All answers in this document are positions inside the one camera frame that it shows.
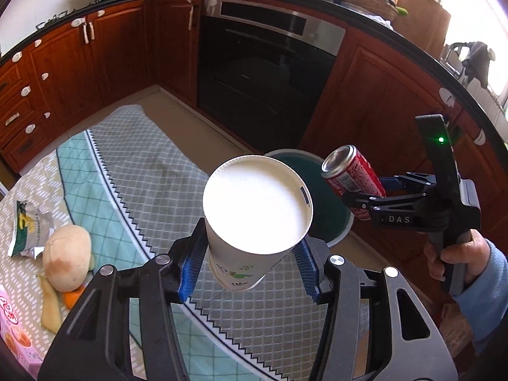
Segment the countertop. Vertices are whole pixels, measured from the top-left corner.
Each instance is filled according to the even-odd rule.
[[[22,40],[9,52],[7,52],[0,59],[0,66],[7,60],[25,47],[28,43],[36,40],[38,37],[46,34],[52,29],[73,20],[74,18],[82,17],[90,12],[100,10],[101,8],[115,5],[121,2],[128,2],[133,0],[103,0],[96,4],[89,5],[80,10],[76,10],[66,17],[52,22],[41,30],[37,30],[32,35]],[[390,30],[382,24],[365,17],[364,15],[355,11],[349,10],[346,7],[328,2],[326,0],[278,0],[290,4],[299,5],[301,7],[309,8],[310,10],[320,11],[327,15],[341,19],[342,21],[350,24],[379,40],[388,44],[393,49],[402,53],[408,59],[412,60],[423,70],[429,73],[436,81],[443,87],[447,88],[455,99],[463,106],[463,108],[471,115],[476,121],[478,126],[484,130],[484,133],[491,144],[497,158],[502,166],[508,171],[508,150],[501,136],[495,129],[492,122],[489,120],[481,106],[477,101],[468,93],[468,91],[449,73],[438,61],[425,53],[422,49],[415,44],[405,39],[402,35]]]

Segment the paper cup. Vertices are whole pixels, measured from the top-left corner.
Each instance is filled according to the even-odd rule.
[[[298,174],[267,156],[231,159],[205,186],[209,262],[231,291],[253,288],[307,234],[311,194]]]

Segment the built-in oven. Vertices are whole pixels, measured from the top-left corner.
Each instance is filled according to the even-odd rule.
[[[296,148],[344,29],[279,7],[204,0],[198,107],[260,152]]]

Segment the metal screw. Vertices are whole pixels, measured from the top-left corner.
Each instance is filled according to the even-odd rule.
[[[341,257],[340,255],[332,255],[330,257],[330,262],[333,263],[334,265],[340,266],[344,264],[344,258]]]
[[[156,257],[156,262],[159,265],[166,265],[169,262],[171,262],[171,257],[169,255],[166,255],[165,253],[163,253],[162,255],[159,255],[158,257]]]
[[[387,266],[384,269],[384,273],[387,274],[390,278],[395,278],[398,276],[399,271],[397,270],[397,268],[394,268],[393,266]]]
[[[108,276],[113,273],[113,267],[111,265],[104,265],[99,271],[102,276]]]

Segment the trash bin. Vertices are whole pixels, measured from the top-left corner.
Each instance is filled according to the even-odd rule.
[[[309,235],[323,239],[328,247],[340,242],[350,231],[354,216],[321,177],[323,159],[296,149],[274,150],[266,156],[287,164],[311,192],[314,217]]]

